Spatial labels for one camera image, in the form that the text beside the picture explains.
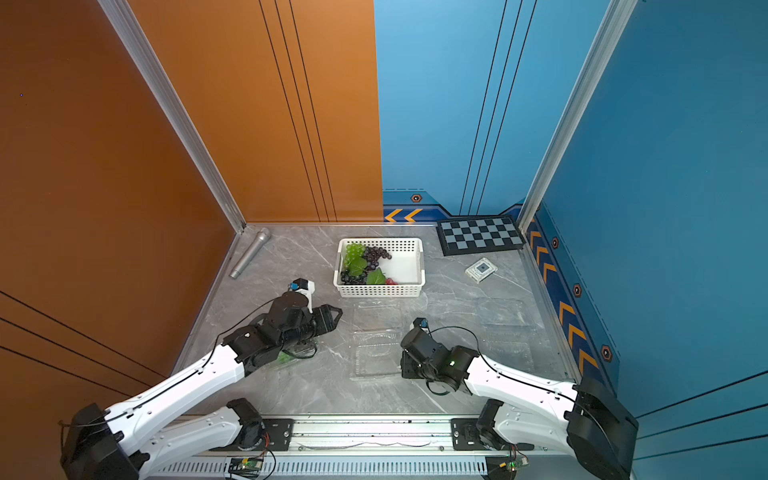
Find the clear clamshell container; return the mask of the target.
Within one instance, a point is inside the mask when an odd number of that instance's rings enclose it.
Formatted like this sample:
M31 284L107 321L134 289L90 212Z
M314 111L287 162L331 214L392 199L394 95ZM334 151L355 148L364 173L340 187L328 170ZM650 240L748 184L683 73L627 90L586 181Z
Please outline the clear clamshell container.
M353 377L372 380L399 376L403 335L399 302L371 300L354 309L352 324Z
M295 363L312 359L317 352L318 345L315 340L302 341L287 350L282 350L268 367L273 370L284 369Z

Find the dark purple grape bunch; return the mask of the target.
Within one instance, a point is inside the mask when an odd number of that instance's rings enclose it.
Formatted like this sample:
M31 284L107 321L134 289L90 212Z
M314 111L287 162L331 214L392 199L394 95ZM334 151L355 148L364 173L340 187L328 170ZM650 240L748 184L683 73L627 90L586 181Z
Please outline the dark purple grape bunch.
M376 270L381 260L390 260L391 258L391 254L386 249L377 246L366 246L362 254L362 259L366 262L366 271Z

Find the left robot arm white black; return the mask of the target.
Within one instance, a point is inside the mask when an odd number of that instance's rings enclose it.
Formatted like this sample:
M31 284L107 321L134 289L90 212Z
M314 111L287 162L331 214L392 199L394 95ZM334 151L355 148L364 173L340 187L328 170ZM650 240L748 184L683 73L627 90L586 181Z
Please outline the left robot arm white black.
M343 311L312 302L312 287L293 284L219 333L200 360L144 392L107 408L91 404L61 426L61 467L69 479L146 479L204 451L266 450L263 417L246 399L181 421L214 393L238 383L300 344L334 331Z

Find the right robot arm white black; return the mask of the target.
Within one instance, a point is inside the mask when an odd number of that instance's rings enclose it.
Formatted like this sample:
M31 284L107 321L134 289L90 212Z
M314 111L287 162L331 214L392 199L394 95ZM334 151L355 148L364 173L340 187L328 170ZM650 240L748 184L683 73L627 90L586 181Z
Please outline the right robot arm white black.
M518 451L521 443L568 454L599 479L630 479L637 419L600 381L556 381L505 366L477 347L438 342L417 319L400 342L406 379L442 384L485 399L481 443Z

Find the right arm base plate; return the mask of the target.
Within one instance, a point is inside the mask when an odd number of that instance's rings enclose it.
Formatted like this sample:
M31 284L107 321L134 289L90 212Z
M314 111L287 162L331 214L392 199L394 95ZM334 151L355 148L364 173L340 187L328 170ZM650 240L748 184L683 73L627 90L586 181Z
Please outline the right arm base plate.
M478 418L450 420L451 440L455 451L508 451L511 444L489 428L478 426Z

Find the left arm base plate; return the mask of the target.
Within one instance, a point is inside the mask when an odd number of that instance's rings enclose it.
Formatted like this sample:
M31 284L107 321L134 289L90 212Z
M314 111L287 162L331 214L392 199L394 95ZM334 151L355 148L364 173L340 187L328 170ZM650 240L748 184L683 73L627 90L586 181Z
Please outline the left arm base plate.
M292 418L266 418L256 426L249 426L239 433L235 440L224 446L214 448L221 452L286 452L290 448L295 420Z

